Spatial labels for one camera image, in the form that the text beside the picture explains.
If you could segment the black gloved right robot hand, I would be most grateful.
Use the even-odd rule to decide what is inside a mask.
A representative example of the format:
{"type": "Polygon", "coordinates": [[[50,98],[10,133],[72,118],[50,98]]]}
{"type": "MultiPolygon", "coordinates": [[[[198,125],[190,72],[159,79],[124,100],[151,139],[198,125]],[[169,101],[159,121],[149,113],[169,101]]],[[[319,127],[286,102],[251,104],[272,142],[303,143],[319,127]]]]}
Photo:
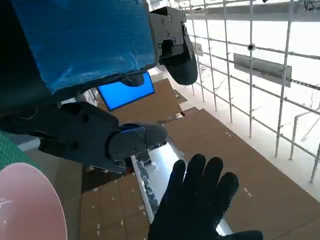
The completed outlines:
{"type": "Polygon", "coordinates": [[[189,163],[174,163],[166,191],[149,226],[149,240],[262,240],[259,230],[220,235],[217,226],[238,191],[232,172],[222,174],[223,161],[196,154],[189,163]]]}

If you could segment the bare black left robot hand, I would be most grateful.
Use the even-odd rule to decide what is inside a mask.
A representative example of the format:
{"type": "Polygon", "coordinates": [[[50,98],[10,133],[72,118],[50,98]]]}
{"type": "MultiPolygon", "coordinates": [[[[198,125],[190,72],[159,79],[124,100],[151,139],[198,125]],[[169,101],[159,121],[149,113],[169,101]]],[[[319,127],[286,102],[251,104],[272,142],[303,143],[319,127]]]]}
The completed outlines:
{"type": "Polygon", "coordinates": [[[119,161],[162,143],[158,124],[126,123],[86,101],[99,86],[143,84],[162,65],[180,85],[198,68],[183,11],[145,0],[3,0],[0,129],[40,139],[39,150],[122,173],[119,161]]]}

